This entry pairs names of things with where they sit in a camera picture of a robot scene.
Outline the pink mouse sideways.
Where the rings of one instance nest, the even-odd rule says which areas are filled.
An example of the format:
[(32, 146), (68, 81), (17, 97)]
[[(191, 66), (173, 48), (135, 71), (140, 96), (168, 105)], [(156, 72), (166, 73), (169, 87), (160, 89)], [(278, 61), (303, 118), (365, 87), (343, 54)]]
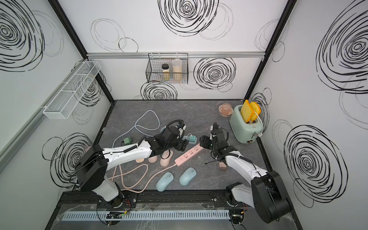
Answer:
[(171, 158), (173, 157), (173, 151), (171, 149), (166, 150), (162, 155), (160, 159), (160, 165), (162, 167), (167, 167), (171, 161)]

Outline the pink charger plug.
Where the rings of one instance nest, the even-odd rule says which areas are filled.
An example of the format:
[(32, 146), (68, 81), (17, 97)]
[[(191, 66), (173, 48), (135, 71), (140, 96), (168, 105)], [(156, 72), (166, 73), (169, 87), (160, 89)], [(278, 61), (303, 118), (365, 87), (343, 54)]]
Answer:
[(223, 162), (219, 162), (219, 170), (220, 171), (227, 171), (227, 166)]

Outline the pink power strip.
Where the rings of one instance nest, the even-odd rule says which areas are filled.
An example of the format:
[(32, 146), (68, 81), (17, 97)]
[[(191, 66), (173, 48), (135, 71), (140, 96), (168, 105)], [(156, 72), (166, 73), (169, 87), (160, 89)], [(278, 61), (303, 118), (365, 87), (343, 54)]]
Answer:
[(190, 160), (191, 158), (193, 158), (195, 155), (197, 155), (198, 153), (200, 153), (202, 150), (203, 150), (203, 147), (201, 147), (200, 144), (195, 145), (190, 150), (188, 150), (187, 152), (185, 152), (183, 155), (181, 155), (180, 157), (178, 157), (177, 159), (175, 159), (175, 164), (177, 166), (183, 165), (185, 162), (187, 162), (188, 160)]

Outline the peach mouse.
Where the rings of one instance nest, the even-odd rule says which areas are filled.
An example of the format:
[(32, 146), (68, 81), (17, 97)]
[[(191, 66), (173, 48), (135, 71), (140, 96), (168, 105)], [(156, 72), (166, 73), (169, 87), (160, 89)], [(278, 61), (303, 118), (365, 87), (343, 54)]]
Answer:
[(140, 159), (136, 159), (135, 161), (136, 161), (136, 163), (142, 163), (142, 162), (144, 162), (144, 158), (140, 158)]

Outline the green charger plug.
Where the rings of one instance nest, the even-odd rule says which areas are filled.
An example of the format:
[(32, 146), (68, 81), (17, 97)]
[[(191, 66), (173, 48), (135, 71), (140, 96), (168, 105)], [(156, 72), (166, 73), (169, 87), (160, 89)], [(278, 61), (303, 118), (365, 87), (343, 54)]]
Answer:
[(124, 138), (123, 141), (122, 141), (122, 144), (124, 144), (124, 145), (130, 145), (132, 143), (133, 143), (133, 138), (132, 137)]

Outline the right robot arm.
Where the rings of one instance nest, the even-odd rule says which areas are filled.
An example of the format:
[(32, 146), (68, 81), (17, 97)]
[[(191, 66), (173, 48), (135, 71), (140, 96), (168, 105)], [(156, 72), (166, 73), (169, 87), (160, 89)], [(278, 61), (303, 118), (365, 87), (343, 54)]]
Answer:
[(250, 184), (240, 183), (230, 187), (230, 201), (255, 208), (259, 217), (270, 223), (294, 210), (292, 201), (281, 176), (276, 171), (267, 171), (245, 158), (235, 147), (229, 145), (229, 132), (216, 122), (210, 128), (210, 136), (200, 138), (200, 146), (210, 150), (215, 161), (234, 169)]

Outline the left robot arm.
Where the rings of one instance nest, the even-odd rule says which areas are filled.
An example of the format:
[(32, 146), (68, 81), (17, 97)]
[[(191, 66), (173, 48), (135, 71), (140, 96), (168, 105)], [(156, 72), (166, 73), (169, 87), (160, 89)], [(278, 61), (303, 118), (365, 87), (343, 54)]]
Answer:
[(168, 123), (153, 137), (142, 137), (136, 144), (118, 148), (91, 146), (75, 166), (77, 184), (82, 192), (94, 192), (110, 202), (121, 196), (121, 189), (105, 174), (110, 169), (137, 159), (161, 156), (165, 151), (184, 151), (188, 142), (183, 140), (186, 126), (181, 119)]

